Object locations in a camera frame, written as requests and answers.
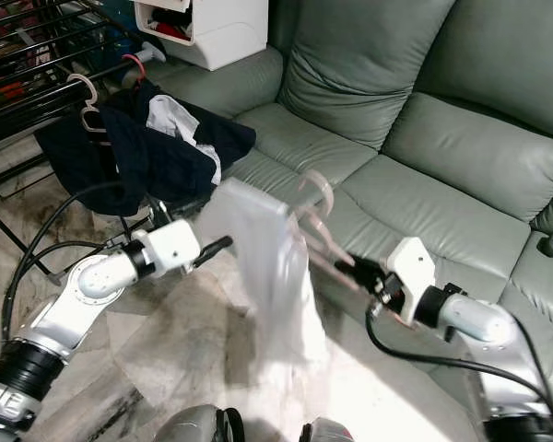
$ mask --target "sofa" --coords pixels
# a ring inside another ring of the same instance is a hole
[[[274,0],[269,47],[215,72],[149,75],[257,132],[226,176],[291,204],[335,189],[327,225],[380,259],[422,239],[440,286],[498,303],[529,331],[553,393],[553,0]],[[368,299],[326,275],[319,293],[362,321]],[[442,355],[392,320],[385,341]],[[456,369],[422,366],[459,397]]]

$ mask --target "marble floor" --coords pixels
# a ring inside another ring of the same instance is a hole
[[[51,176],[0,201],[0,216],[29,242],[66,196]],[[116,220],[73,204],[39,249],[119,232]],[[85,252],[61,250],[45,263],[59,271]],[[0,231],[0,308],[20,255]],[[15,326],[58,290],[29,272]],[[236,407],[252,442],[297,441],[302,425],[319,415],[343,423],[358,441],[477,441],[465,412],[426,375],[379,353],[359,324],[319,298],[328,361],[295,366],[286,382],[255,380],[253,318],[226,295],[238,290],[227,252],[186,277],[169,274],[126,290],[53,383],[23,441],[146,442],[171,415],[202,403]]]

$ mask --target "sofa backrest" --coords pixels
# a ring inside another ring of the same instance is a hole
[[[553,231],[553,0],[458,0],[385,152]]]
[[[280,101],[379,149],[453,0],[304,0]]]

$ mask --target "black metal rack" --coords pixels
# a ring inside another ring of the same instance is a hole
[[[124,41],[143,39],[89,0],[0,0],[0,141],[61,117],[86,99],[86,85],[67,82],[69,74],[81,69],[97,84],[132,66],[120,58],[102,63]],[[1,170],[0,184],[42,161],[38,154]],[[0,228],[26,250],[1,219]]]

